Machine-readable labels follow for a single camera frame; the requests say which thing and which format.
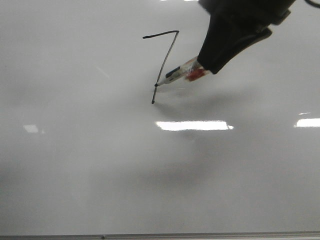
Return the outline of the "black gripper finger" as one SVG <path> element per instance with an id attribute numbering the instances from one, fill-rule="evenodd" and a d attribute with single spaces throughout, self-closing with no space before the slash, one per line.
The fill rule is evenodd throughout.
<path id="1" fill-rule="evenodd" d="M 271 35 L 267 26 L 251 17 L 213 13 L 197 61 L 205 70 L 217 74 L 236 55 Z"/>

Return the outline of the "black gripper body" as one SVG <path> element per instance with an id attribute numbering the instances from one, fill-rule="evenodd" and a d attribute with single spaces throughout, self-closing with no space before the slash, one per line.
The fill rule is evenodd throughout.
<path id="1" fill-rule="evenodd" d="M 200 0 L 211 16 L 225 15 L 258 26 L 280 25 L 291 13 L 293 0 Z"/>

